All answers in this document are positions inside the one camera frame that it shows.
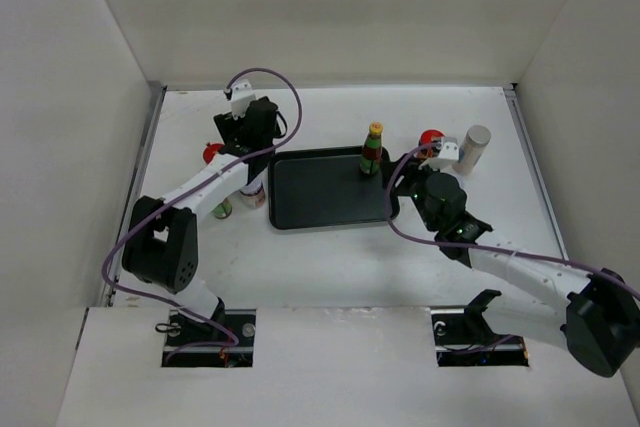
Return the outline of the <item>red lid sauce jar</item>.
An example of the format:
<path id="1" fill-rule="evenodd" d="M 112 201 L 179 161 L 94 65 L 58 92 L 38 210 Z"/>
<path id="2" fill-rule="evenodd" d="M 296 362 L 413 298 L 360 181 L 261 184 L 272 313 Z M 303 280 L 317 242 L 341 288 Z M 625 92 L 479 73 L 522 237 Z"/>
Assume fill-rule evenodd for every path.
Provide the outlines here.
<path id="1" fill-rule="evenodd" d="M 222 143 L 207 143 L 202 152 L 203 161 L 210 164 L 216 154 L 224 147 Z"/>
<path id="2" fill-rule="evenodd" d="M 419 139 L 419 146 L 425 146 L 421 154 L 426 157 L 435 156 L 441 150 L 442 140 L 445 134 L 437 129 L 424 131 Z"/>

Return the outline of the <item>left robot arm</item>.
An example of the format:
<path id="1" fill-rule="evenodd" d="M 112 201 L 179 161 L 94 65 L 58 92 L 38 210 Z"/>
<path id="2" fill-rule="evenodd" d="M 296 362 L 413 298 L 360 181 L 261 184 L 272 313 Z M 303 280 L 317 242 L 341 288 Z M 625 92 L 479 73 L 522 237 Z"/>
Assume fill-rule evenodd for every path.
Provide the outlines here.
<path id="1" fill-rule="evenodd" d="M 176 204 L 133 235 L 122 255 L 123 269 L 149 284 L 152 294 L 165 294 L 187 309 L 183 314 L 192 319 L 190 333 L 206 346 L 223 337 L 224 306 L 197 275 L 198 224 L 231 194 L 244 190 L 253 196 L 260 191 L 261 174 L 273 154 L 263 153 L 245 161 L 241 158 L 271 147 L 286 132 L 278 125 L 278 106 L 268 97 L 251 95 L 245 105 L 241 117 L 230 113 L 214 117 L 224 144 L 205 168 L 162 198 L 143 196 L 136 201 L 131 228 L 170 201 Z"/>

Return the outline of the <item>black plastic tray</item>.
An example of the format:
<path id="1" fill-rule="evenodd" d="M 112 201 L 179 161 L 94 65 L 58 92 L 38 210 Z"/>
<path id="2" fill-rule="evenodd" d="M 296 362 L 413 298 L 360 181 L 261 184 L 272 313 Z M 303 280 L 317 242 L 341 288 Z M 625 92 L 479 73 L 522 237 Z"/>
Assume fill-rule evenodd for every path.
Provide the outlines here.
<path id="1" fill-rule="evenodd" d="M 280 152 L 267 168 L 269 220 L 278 230 L 384 222 L 382 177 L 359 168 L 361 148 Z"/>

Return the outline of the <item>white lid small jar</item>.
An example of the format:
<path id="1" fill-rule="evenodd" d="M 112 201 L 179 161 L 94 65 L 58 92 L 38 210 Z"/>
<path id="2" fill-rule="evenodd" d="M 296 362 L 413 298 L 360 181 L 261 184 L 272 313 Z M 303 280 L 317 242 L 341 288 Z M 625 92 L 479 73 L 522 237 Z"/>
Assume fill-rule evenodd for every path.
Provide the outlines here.
<path id="1" fill-rule="evenodd" d="M 262 207 L 266 200 L 264 183 L 260 176 L 256 176 L 250 183 L 240 190 L 241 200 L 249 209 Z"/>

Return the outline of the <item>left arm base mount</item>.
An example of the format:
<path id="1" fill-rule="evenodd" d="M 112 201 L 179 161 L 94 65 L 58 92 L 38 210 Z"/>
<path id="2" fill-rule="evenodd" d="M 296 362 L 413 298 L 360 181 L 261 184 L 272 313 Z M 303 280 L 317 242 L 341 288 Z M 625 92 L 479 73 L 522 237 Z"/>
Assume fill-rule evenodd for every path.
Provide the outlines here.
<path id="1" fill-rule="evenodd" d="M 219 320 L 238 339 L 171 311 L 155 325 L 164 336 L 161 366 L 167 368 L 251 368 L 256 338 L 256 310 L 227 310 Z"/>

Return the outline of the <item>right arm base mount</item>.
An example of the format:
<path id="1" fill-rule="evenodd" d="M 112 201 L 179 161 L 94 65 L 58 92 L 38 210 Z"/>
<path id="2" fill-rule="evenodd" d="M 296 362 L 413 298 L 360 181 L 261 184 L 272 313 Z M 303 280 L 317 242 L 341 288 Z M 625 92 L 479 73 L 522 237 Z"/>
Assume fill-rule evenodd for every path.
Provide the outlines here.
<path id="1" fill-rule="evenodd" d="M 528 367 L 528 352 L 522 337 L 499 335 L 483 317 L 489 304 L 499 298 L 487 289 L 464 306 L 431 310 L 431 323 L 439 367 Z"/>

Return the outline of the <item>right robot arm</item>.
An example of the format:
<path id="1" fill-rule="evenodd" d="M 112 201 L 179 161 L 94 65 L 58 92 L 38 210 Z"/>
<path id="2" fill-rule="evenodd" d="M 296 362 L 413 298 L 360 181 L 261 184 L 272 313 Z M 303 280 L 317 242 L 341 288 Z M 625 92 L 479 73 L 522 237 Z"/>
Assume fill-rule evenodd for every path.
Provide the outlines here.
<path id="1" fill-rule="evenodd" d="M 396 164 L 392 197 L 411 199 L 430 245 L 449 260 L 499 278 L 535 300 L 522 309 L 498 305 L 485 290 L 465 311 L 464 331 L 483 343 L 496 334 L 535 338 L 566 350 L 586 370 L 610 378 L 639 347 L 639 294 L 615 272 L 519 249 L 466 209 L 453 176 L 415 159 Z"/>

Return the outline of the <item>silver lid white canister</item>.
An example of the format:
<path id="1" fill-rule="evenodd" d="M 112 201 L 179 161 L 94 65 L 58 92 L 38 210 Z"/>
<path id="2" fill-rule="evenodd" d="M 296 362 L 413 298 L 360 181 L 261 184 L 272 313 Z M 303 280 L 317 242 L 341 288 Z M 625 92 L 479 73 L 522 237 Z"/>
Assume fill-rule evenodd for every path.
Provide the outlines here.
<path id="1" fill-rule="evenodd" d="M 460 175 L 469 175 L 490 141 L 491 132 L 487 127 L 482 125 L 471 126 L 459 147 L 459 159 L 453 164 L 453 170 Z"/>

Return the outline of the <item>yellow cap sauce bottle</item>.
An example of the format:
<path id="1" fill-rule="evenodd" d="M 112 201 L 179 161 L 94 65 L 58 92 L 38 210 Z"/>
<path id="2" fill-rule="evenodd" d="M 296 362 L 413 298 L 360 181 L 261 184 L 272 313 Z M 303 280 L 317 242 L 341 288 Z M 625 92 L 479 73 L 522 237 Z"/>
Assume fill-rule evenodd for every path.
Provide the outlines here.
<path id="1" fill-rule="evenodd" d="M 231 216 L 232 212 L 233 205 L 231 200 L 225 197 L 224 200 L 213 209 L 212 215 L 216 219 L 227 219 Z"/>
<path id="2" fill-rule="evenodd" d="M 369 125 L 359 161 L 360 172 L 365 176 L 374 176 L 379 171 L 382 159 L 382 133 L 383 125 L 381 123 L 372 122 Z"/>

